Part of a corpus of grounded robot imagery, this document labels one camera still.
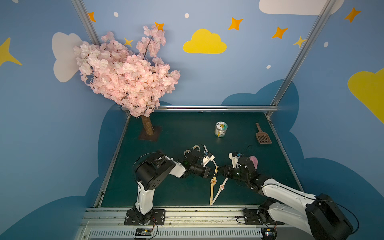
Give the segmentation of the gold strap watch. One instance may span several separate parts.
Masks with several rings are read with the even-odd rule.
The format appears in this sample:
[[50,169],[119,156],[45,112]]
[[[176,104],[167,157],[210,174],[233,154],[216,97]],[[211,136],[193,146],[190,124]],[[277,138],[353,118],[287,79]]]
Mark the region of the gold strap watch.
[[217,183],[217,178],[213,177],[210,181],[210,184],[211,184],[210,206],[212,206],[214,203],[214,187],[216,183]]

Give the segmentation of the pink cloth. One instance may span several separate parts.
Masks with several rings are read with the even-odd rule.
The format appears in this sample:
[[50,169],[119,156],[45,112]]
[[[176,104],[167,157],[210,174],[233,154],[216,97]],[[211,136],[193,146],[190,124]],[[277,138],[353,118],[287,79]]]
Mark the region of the pink cloth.
[[253,163],[254,168],[257,169],[257,167],[258,167],[258,159],[255,156],[250,156],[249,160]]

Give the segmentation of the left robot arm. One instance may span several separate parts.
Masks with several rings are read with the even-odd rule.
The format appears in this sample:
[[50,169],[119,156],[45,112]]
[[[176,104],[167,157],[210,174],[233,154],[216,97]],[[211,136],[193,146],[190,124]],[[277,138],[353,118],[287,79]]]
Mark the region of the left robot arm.
[[140,225],[147,225],[154,219],[155,189],[167,176],[186,178],[196,175],[205,179],[212,177],[213,184],[216,184],[219,166],[215,162],[215,156],[207,150],[206,146],[201,149],[200,146],[195,145],[185,150],[182,161],[176,161],[162,151],[147,153],[143,157],[146,159],[134,170],[138,195],[133,210]]

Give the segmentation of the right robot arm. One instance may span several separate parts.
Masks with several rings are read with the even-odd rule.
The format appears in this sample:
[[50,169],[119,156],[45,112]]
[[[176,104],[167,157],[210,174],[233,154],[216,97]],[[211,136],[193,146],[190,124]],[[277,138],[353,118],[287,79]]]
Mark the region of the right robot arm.
[[268,199],[258,207],[258,219],[262,224],[285,223],[316,240],[346,240],[358,231],[343,213],[344,207],[330,196],[301,192],[260,174],[250,157],[232,159],[233,163],[219,167],[218,173],[227,179],[244,182],[253,192]]

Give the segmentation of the jar with sunflower lid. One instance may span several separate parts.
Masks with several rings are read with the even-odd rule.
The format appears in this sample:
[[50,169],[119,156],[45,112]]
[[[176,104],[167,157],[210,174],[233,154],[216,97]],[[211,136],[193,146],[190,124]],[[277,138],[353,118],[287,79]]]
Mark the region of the jar with sunflower lid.
[[217,122],[216,126],[215,126],[215,135],[218,138],[222,138],[225,136],[227,129],[228,129],[227,123],[222,122],[222,121]]

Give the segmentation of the brown litter scoop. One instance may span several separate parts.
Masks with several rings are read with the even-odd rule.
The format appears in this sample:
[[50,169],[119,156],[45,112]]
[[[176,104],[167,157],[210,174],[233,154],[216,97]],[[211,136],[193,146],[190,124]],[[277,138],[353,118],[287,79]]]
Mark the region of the brown litter scoop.
[[258,132],[256,133],[256,138],[257,138],[257,141],[261,144],[261,145],[268,145],[268,144],[271,144],[272,143],[272,140],[270,139],[269,135],[264,132],[260,126],[259,123],[256,123],[256,126],[257,126],[257,129],[258,129]]

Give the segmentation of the right circuit board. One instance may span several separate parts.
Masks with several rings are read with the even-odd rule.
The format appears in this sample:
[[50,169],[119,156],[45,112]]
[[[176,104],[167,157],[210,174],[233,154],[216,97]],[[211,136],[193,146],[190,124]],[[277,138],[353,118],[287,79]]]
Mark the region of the right circuit board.
[[262,228],[261,229],[262,240],[276,240],[277,238],[277,231],[275,229],[270,228]]

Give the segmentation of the circuit board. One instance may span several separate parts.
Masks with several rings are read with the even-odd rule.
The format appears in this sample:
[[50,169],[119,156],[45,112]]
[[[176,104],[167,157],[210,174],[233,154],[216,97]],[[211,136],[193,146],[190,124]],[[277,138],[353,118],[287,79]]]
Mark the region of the circuit board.
[[262,228],[261,229],[262,240],[276,240],[277,238],[277,231],[275,229],[270,228]]
[[141,229],[137,228],[135,230],[134,239],[150,239],[153,236],[154,232],[151,229]]

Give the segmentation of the left circuit board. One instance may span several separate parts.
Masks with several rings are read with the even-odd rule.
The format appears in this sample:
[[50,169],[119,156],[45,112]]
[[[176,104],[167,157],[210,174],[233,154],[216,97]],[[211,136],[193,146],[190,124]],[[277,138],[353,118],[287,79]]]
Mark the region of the left circuit board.
[[137,228],[135,230],[134,239],[150,239],[153,236],[154,232],[151,229],[141,229]]

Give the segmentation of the pink blossom tree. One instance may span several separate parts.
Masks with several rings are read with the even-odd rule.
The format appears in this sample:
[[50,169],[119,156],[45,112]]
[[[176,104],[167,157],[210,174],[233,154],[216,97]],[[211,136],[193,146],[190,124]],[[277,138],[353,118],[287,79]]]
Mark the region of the pink blossom tree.
[[94,93],[127,108],[130,115],[141,118],[147,135],[155,129],[150,114],[160,106],[160,98],[175,90],[180,71],[157,56],[166,44],[163,24],[144,26],[144,37],[137,43],[137,53],[115,40],[108,32],[101,45],[83,42],[74,47],[81,80]]

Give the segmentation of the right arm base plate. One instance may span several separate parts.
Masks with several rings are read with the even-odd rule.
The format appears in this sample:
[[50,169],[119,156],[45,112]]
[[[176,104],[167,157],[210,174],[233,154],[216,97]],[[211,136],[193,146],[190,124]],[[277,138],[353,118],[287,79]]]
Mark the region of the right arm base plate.
[[284,223],[277,222],[272,219],[266,208],[248,209],[242,210],[246,225],[283,225]]

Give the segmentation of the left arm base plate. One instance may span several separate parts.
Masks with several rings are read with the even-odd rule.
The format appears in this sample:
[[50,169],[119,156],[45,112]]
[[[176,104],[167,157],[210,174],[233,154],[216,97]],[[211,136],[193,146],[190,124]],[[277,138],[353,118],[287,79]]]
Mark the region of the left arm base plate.
[[138,225],[158,225],[165,224],[166,210],[150,210],[147,214],[142,215],[137,209],[129,209],[125,216],[125,226]]

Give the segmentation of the back aluminium frame bar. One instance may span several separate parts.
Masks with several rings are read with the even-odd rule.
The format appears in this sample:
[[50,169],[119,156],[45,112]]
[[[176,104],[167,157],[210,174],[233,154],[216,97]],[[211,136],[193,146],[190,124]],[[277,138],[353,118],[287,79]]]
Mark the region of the back aluminium frame bar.
[[276,112],[277,106],[159,106],[157,112]]

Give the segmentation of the brown tree base plate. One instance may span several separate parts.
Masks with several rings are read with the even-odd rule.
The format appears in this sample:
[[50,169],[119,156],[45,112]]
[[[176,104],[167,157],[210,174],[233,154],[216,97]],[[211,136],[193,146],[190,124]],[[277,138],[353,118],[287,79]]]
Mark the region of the brown tree base plate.
[[139,140],[152,141],[157,142],[159,136],[161,134],[162,127],[161,126],[153,126],[153,135],[148,135],[145,128],[142,128],[141,133],[138,137]]

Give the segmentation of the right aluminium frame post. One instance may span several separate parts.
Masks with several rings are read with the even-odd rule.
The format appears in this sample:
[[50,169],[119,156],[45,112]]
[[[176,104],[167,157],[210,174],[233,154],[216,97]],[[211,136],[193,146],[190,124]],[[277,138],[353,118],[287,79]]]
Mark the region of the right aluminium frame post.
[[325,5],[323,9],[321,10],[320,14],[318,15],[313,27],[311,28],[307,40],[304,43],[304,46],[301,47],[292,67],[290,68],[287,76],[284,78],[284,81],[280,85],[275,97],[273,98],[270,107],[274,108],[274,110],[268,110],[266,113],[266,117],[269,120],[274,112],[278,111],[278,105],[280,101],[282,100],[284,94],[288,90],[290,84],[292,83],[294,77],[296,76],[297,72],[299,71],[301,65],[303,64],[305,58],[307,57],[308,53],[310,52],[313,44],[315,43],[316,39],[318,38],[319,34],[323,30],[324,26],[326,25],[329,17],[332,15],[332,9],[334,8],[334,5],[336,4],[336,0],[328,0],[325,2]]

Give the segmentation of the aluminium frame post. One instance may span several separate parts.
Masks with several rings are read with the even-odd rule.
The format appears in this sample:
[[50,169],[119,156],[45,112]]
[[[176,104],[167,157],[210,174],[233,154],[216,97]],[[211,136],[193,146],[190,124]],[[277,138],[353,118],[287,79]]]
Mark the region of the aluminium frame post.
[[71,0],[92,44],[100,45],[100,39],[82,0]]
[[290,84],[292,83],[294,77],[296,76],[297,72],[299,71],[301,65],[303,64],[305,58],[307,57],[308,53],[310,52],[313,44],[315,43],[316,39],[318,38],[319,34],[323,30],[324,26],[326,25],[329,17],[332,15],[332,9],[334,8],[334,5],[336,4],[336,0],[328,0],[325,2],[325,5],[323,9],[321,10],[320,14],[318,15],[313,27],[311,28],[307,40],[304,43],[304,46],[301,47],[292,67],[290,68],[287,76],[284,78],[284,81],[280,85],[275,97],[273,98],[270,107],[274,108],[274,110],[268,110],[266,113],[266,117],[269,120],[274,112],[278,111],[278,105],[280,101],[282,100],[284,94],[288,90]]

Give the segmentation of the aluminium front rail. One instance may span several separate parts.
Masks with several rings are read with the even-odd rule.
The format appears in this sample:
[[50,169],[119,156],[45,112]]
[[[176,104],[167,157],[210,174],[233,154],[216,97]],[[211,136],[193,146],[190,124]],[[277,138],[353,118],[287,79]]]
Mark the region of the aluminium front rail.
[[[163,226],[125,226],[129,208],[87,209],[76,234],[77,240],[261,240],[262,228],[277,230],[279,240],[310,240],[312,237],[289,225],[246,225],[242,210],[256,205],[166,206]],[[134,239],[135,230],[151,229],[150,239]]]

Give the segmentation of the left aluminium frame post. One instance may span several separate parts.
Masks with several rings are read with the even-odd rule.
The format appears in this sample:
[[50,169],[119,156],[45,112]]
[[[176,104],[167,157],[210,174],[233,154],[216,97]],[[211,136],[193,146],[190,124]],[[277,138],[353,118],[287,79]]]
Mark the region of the left aluminium frame post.
[[82,0],[71,0],[92,44],[100,45],[100,39]]

